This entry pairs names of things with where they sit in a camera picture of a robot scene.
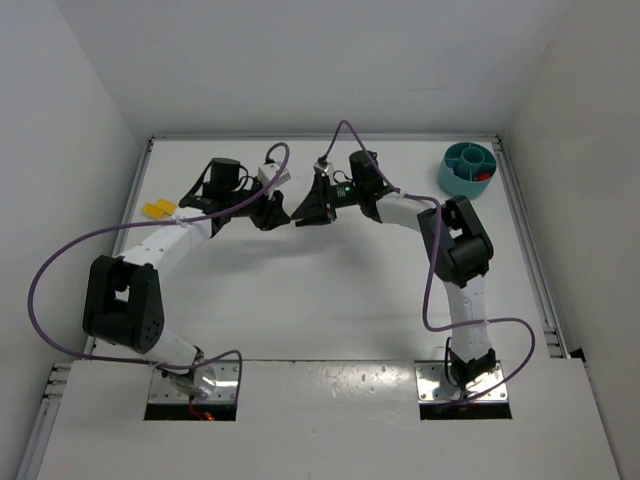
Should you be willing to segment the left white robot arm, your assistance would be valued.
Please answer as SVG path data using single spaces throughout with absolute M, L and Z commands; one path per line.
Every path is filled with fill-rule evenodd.
M 236 217 L 261 231 L 289 223 L 278 189 L 289 180 L 288 170 L 268 159 L 248 188 L 240 176 L 245 170 L 236 160 L 212 159 L 168 225 L 118 256 L 92 263 L 83 314 L 88 335 L 140 354 L 184 388 L 198 385 L 204 354 L 167 326 L 161 280 Z

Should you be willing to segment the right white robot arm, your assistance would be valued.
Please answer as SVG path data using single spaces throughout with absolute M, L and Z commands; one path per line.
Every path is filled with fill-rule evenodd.
M 338 209 L 357 205 L 377 223 L 420 233 L 449 305 L 452 336 L 445 376 L 452 385 L 466 388 L 496 365 L 484 300 L 494 250 L 470 200 L 454 196 L 429 208 L 425 200 L 394 189 L 370 150 L 352 153 L 349 164 L 351 178 L 337 182 L 329 177 L 326 159 L 316 162 L 311 189 L 292 214 L 295 225 L 327 225 L 337 219 Z

